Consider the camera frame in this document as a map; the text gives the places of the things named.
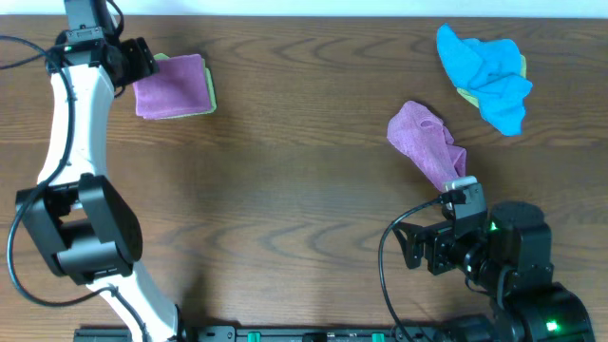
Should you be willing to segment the purple microfibre cloth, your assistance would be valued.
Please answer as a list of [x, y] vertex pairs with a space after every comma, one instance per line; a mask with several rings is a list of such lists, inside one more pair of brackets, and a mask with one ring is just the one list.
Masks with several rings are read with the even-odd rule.
[[199, 54], [154, 56], [159, 72], [133, 85], [136, 115], [146, 120], [196, 112], [208, 106], [205, 73]]

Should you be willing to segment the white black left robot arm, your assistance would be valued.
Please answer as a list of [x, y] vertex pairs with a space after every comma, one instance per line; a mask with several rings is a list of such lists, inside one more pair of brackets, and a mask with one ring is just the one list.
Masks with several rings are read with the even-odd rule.
[[102, 297], [133, 341], [191, 338], [179, 307], [146, 271], [141, 226], [110, 183], [110, 108], [158, 67], [143, 38], [123, 40], [124, 16], [107, 0], [66, 0], [68, 27], [44, 51], [53, 91], [48, 152], [36, 185], [16, 195], [25, 227], [50, 271]]

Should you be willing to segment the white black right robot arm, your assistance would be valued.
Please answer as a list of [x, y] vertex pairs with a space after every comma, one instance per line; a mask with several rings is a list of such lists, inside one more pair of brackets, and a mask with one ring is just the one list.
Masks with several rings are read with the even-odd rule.
[[396, 219], [406, 265], [423, 261], [437, 276], [458, 269], [490, 300], [491, 318], [468, 316], [436, 328], [436, 341], [592, 341], [582, 301], [554, 281], [552, 233], [542, 210], [522, 201], [444, 204], [445, 221], [427, 227]]

